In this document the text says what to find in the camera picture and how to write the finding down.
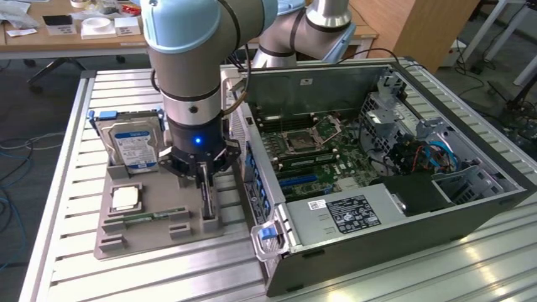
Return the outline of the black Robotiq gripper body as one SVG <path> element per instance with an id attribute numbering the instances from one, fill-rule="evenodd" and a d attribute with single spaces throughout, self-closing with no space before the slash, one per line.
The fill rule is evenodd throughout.
<path id="1" fill-rule="evenodd" d="M 171 139 L 170 152 L 174 157 L 190 166 L 190 175 L 203 180 L 202 165 L 210 176 L 210 161 L 225 146 L 222 135 L 222 121 L 214 118 L 203 125 L 182 125 L 167 119 Z"/>

